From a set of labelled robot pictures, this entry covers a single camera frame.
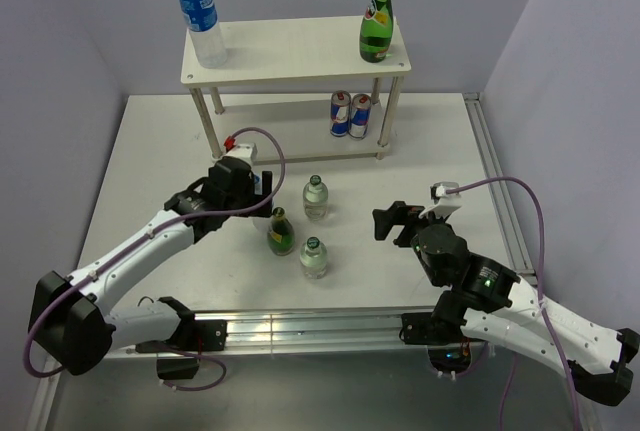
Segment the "green bottle gold neck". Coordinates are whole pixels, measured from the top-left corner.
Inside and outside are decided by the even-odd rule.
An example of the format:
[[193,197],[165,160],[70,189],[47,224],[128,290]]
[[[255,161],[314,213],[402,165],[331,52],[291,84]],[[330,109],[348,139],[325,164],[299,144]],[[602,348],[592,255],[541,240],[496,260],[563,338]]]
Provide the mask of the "green bottle gold neck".
[[295,245],[295,231],[282,207],[276,207],[271,214],[267,232],[267,244],[278,256],[289,254]]

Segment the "pocari sweat bottle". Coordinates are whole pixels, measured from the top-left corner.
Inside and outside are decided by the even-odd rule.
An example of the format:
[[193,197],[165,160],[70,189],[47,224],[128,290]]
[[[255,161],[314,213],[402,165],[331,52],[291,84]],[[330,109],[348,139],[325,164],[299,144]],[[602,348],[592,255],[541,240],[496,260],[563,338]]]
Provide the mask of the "pocari sweat bottle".
[[214,0],[179,0],[179,4],[199,64],[207,69],[222,66],[227,50]]
[[[262,190],[261,190],[261,173],[260,174],[258,174],[258,173],[254,174],[254,196],[255,196],[255,202],[260,202],[260,201],[262,201],[264,199],[262,197]],[[269,228],[270,228],[270,219],[271,219],[271,205],[270,204],[268,204],[266,206],[266,210],[268,211],[268,214],[267,214],[266,217],[263,217],[257,211],[255,211],[254,214],[251,216],[251,221],[252,221],[254,227],[256,228],[257,231],[259,231],[260,233],[263,233],[263,234],[266,234],[269,231]]]

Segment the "green glass bottle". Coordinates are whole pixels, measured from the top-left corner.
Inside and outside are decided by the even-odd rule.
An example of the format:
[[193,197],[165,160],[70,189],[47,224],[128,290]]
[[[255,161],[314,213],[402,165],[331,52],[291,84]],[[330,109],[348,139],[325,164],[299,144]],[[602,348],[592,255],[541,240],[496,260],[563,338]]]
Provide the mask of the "green glass bottle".
[[359,52],[362,59],[378,63],[386,58],[394,30],[392,0],[371,0],[364,13]]

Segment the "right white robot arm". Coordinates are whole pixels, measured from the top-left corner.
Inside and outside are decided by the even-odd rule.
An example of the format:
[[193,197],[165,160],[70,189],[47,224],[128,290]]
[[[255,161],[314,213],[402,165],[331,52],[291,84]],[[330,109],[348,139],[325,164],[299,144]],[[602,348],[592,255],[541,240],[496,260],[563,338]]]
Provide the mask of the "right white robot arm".
[[411,249],[430,283],[443,290],[433,310],[402,315],[406,344],[482,340],[569,375],[579,394],[599,404],[617,406],[629,395],[638,333],[599,326],[539,297],[515,271],[471,252],[437,207],[396,201],[372,215],[375,239],[400,227],[395,245]]

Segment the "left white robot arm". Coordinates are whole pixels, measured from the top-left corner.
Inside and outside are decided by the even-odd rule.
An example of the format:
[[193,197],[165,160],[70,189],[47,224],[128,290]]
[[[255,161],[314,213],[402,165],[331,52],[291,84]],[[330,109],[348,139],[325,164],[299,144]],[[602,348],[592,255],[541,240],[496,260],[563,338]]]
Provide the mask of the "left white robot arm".
[[46,375],[31,364],[34,343],[74,376],[91,370],[113,349],[156,342],[183,351],[194,343],[195,314],[172,297],[118,315],[112,310],[157,267],[219,230],[229,217],[268,217],[284,179],[265,171],[262,181],[257,189],[249,163],[224,157],[110,253],[68,276],[55,271],[43,276],[36,285],[23,350],[27,372]]

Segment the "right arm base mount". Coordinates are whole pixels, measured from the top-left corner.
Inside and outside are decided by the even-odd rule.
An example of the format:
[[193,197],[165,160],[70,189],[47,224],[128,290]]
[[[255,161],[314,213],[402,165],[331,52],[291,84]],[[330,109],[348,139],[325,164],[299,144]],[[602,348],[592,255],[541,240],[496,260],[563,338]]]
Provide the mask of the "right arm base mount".
[[486,342],[462,333],[466,323],[465,318],[431,311],[403,313],[399,339],[405,345],[425,346],[436,373],[465,374],[489,356]]

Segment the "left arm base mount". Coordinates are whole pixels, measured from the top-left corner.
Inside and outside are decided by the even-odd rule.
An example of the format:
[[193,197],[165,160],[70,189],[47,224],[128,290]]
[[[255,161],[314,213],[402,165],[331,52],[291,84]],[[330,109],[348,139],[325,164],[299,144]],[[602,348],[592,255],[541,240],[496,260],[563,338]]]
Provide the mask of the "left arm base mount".
[[205,352],[220,352],[225,349],[227,321],[223,319],[195,320],[184,337],[169,342],[149,341],[135,346],[139,354],[167,353],[173,350],[174,357],[158,358],[156,374],[163,384],[171,384],[177,389],[191,390],[192,386],[179,384],[179,381],[193,379],[197,372],[204,369],[206,362],[220,369],[220,376],[210,385],[197,385],[196,390],[209,389],[220,384],[227,374],[227,368],[217,358],[203,358]]

